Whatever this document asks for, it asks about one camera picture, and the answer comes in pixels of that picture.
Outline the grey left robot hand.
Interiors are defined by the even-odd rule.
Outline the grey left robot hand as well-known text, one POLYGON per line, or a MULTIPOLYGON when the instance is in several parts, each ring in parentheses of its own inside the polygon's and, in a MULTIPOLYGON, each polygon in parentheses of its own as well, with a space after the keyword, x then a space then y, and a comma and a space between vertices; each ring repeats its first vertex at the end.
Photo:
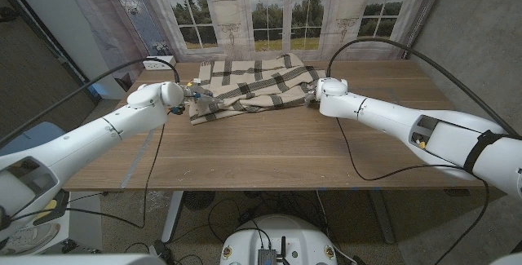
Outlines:
POLYGON ((214 94, 195 82, 189 82, 182 86, 184 90, 184 100, 201 104, 223 104, 223 99, 214 97, 214 94))

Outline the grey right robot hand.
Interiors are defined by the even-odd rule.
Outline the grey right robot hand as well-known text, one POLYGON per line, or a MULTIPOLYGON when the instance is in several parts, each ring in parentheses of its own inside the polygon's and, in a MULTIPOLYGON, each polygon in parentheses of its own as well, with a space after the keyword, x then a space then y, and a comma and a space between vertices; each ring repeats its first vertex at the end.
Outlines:
POLYGON ((306 105, 321 101, 324 83, 325 78, 320 78, 306 85, 306 89, 304 90, 304 102, 306 105))

